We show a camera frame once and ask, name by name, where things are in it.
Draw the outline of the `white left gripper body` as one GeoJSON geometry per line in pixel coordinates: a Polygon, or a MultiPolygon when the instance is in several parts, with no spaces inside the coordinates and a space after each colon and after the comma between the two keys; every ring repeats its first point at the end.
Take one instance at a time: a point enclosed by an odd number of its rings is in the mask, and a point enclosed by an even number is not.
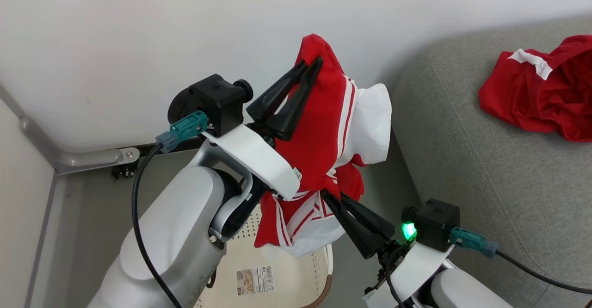
{"type": "Polygon", "coordinates": [[[239,125],[221,137],[214,137],[206,131],[202,135],[217,144],[284,200],[291,201],[298,192],[300,181],[293,167],[258,133],[245,125],[239,125]]]}

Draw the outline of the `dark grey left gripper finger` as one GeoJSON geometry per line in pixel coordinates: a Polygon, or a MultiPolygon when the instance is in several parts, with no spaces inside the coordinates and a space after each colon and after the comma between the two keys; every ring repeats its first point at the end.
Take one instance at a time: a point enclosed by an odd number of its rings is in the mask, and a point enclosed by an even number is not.
{"type": "Polygon", "coordinates": [[[294,92],[287,97],[279,112],[266,121],[266,126],[275,139],[290,141],[292,138],[322,67],[323,58],[320,56],[310,64],[303,60],[296,67],[296,76],[288,79],[288,91],[295,89],[294,92]]]}
{"type": "Polygon", "coordinates": [[[288,93],[290,93],[294,86],[300,83],[300,79],[307,68],[307,63],[304,60],[300,61],[257,97],[246,108],[247,113],[253,121],[264,123],[275,114],[276,110],[283,103],[283,100],[288,96],[288,93]]]}

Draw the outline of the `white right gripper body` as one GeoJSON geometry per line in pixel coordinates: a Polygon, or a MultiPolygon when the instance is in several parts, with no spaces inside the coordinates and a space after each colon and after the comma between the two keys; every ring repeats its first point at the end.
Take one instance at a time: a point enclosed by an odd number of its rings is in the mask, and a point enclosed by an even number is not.
{"type": "Polygon", "coordinates": [[[448,259],[453,245],[444,251],[418,241],[416,225],[402,224],[404,242],[395,242],[377,285],[363,296],[369,308],[456,308],[457,277],[448,259]]]}

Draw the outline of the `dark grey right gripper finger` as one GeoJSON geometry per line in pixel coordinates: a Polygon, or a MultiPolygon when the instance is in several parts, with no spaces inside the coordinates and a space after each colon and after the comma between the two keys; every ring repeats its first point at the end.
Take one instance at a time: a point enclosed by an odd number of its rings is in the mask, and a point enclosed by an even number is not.
{"type": "Polygon", "coordinates": [[[364,259],[372,258],[376,253],[390,244],[390,242],[387,242],[378,234],[372,234],[372,232],[362,227],[347,209],[345,209],[341,201],[341,196],[335,197],[328,190],[322,190],[321,198],[328,205],[330,211],[332,211],[334,217],[336,217],[364,259]]]}
{"type": "Polygon", "coordinates": [[[347,209],[362,227],[372,232],[372,234],[378,234],[387,242],[393,241],[392,237],[396,232],[396,226],[394,224],[361,204],[358,200],[347,196],[345,193],[340,193],[340,196],[345,209],[347,209]]]}

